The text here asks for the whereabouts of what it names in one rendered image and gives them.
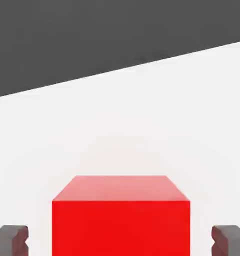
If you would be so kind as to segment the small red cube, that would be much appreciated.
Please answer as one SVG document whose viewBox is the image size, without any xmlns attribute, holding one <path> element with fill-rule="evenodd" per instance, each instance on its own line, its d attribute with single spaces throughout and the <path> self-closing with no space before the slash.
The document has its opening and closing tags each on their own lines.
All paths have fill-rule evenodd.
<svg viewBox="0 0 240 256">
<path fill-rule="evenodd" d="M 164 175 L 76 176 L 52 200 L 52 256 L 190 256 L 190 200 Z"/>
</svg>

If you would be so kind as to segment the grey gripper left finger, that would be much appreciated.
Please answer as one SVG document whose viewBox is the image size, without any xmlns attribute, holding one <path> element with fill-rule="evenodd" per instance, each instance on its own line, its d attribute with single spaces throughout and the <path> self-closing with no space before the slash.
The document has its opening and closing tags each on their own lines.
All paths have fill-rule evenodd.
<svg viewBox="0 0 240 256">
<path fill-rule="evenodd" d="M 26 225 L 3 225 L 0 228 L 0 256 L 29 256 Z"/>
</svg>

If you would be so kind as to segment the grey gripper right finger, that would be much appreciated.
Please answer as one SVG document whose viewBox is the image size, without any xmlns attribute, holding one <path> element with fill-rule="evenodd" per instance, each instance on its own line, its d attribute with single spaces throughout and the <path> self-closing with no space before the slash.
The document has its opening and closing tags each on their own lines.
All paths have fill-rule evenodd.
<svg viewBox="0 0 240 256">
<path fill-rule="evenodd" d="M 240 227 L 237 225 L 214 225 L 211 237 L 214 241 L 211 256 L 240 256 Z"/>
</svg>

